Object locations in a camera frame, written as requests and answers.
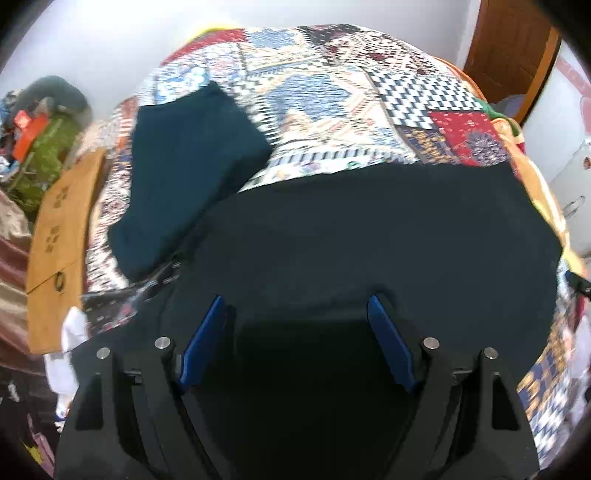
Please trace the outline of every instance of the black and white checkered pattern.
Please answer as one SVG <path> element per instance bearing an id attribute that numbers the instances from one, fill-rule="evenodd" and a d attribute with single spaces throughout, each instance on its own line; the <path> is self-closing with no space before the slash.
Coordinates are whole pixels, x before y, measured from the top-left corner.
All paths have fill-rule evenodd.
<path id="1" fill-rule="evenodd" d="M 269 145 L 275 146 L 281 138 L 277 117 L 264 95 L 256 93 L 262 78 L 249 76 L 236 82 L 232 86 L 232 95 L 236 103 L 246 111 L 251 122 L 265 135 Z"/>
<path id="2" fill-rule="evenodd" d="M 437 128 L 429 110 L 479 111 L 480 104 L 455 78 L 366 69 L 395 125 Z"/>
<path id="3" fill-rule="evenodd" d="M 564 420 L 564 408 L 568 400 L 569 385 L 570 375 L 568 371 L 565 371 L 560 381 L 552 389 L 546 405 L 539 409 L 530 420 L 540 463 L 544 462 L 546 455 L 556 442 L 558 428 Z"/>

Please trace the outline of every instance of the blue clip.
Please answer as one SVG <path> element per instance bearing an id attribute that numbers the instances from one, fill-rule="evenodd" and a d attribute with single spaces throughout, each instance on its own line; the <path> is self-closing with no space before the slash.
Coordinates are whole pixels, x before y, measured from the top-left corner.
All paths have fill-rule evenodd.
<path id="1" fill-rule="evenodd" d="M 369 324 L 395 382 L 402 385 L 407 392 L 412 392 L 417 385 L 413 373 L 413 355 L 376 295 L 369 298 L 367 313 Z"/>
<path id="2" fill-rule="evenodd" d="M 184 390 L 201 383 L 225 326 L 226 304 L 221 296 L 217 296 L 183 354 L 179 384 Z"/>

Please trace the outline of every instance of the metal screw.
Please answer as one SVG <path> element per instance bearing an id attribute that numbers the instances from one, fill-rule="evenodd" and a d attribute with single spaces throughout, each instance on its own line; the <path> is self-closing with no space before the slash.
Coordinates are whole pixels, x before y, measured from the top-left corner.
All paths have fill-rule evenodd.
<path id="1" fill-rule="evenodd" d="M 499 356 L 499 352 L 497 352 L 494 348 L 488 346 L 484 349 L 484 356 L 490 358 L 491 360 L 494 360 L 496 357 Z"/>
<path id="2" fill-rule="evenodd" d="M 103 348 L 99 348 L 96 351 L 96 356 L 98 358 L 100 358 L 101 360 L 104 360 L 105 358 L 107 358 L 109 355 L 111 354 L 111 350 L 108 347 L 103 347 Z"/>
<path id="3" fill-rule="evenodd" d="M 429 350 L 435 350 L 439 348 L 439 340 L 433 337 L 427 337 L 423 340 L 423 345 Z"/>
<path id="4" fill-rule="evenodd" d="M 168 337 L 156 338 L 156 341 L 154 342 L 154 346 L 156 348 L 159 348 L 160 350 L 165 349 L 169 345 L 170 345 L 170 338 L 168 338 Z"/>

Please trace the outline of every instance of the bed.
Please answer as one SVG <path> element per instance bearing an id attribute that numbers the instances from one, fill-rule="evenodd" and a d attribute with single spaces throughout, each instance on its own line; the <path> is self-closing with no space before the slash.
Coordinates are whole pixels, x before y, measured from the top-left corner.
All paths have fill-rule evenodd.
<path id="1" fill-rule="evenodd" d="M 211 80 L 234 97 L 274 146 L 267 166 L 244 189 L 382 162 L 475 167 L 511 162 L 564 251 L 548 344 L 518 386 L 543 465 L 564 419 L 571 383 L 569 325 L 581 313 L 564 274 L 584 274 L 583 264 L 570 249 L 566 223 L 550 189 L 524 154 L 517 123 L 491 120 L 476 100 L 486 100 L 482 92 L 457 67 L 374 30 L 339 24 L 209 32 L 166 58 L 135 96 L 85 132 L 78 156 L 102 147 L 110 164 L 89 213 L 85 290 L 95 308 L 89 312 L 93 331 L 117 327 L 134 311 L 128 305 L 125 314 L 113 308 L 110 314 L 97 314 L 99 307 L 113 304 L 113 299 L 139 301 L 143 297 L 137 292 L 144 295 L 149 283 L 129 284 L 106 236 L 129 201 L 137 111 L 174 101 Z M 470 141 L 458 135 L 465 129 Z M 163 163 L 164 174 L 178 173 Z M 160 278 L 174 277 L 174 266 L 165 270 L 158 272 Z"/>

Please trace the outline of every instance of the white wall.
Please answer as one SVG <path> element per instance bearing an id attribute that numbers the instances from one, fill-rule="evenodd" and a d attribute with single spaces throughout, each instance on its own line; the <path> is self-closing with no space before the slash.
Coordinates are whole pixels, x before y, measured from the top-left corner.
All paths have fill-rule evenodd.
<path id="1" fill-rule="evenodd" d="M 474 37 L 474 30 L 476 29 L 476 23 L 478 21 L 478 12 L 480 11 L 480 0 L 470 0 L 470 5 L 466 10 L 466 20 L 464 23 L 464 32 L 460 39 L 460 47 L 457 52 L 456 61 L 454 64 L 456 67 L 464 68 L 468 54 L 470 53 L 470 47 L 472 46 L 472 38 Z"/>
<path id="2" fill-rule="evenodd" d="M 558 54 L 583 73 L 578 59 L 565 42 Z M 581 97 L 575 86 L 553 68 L 525 122 L 523 131 L 527 154 L 548 182 L 566 166 L 585 138 Z"/>
<path id="3" fill-rule="evenodd" d="M 351 23 L 456 61 L 474 0 L 54 0 L 0 73 L 0 94 L 64 77 L 106 116 L 204 25 Z"/>

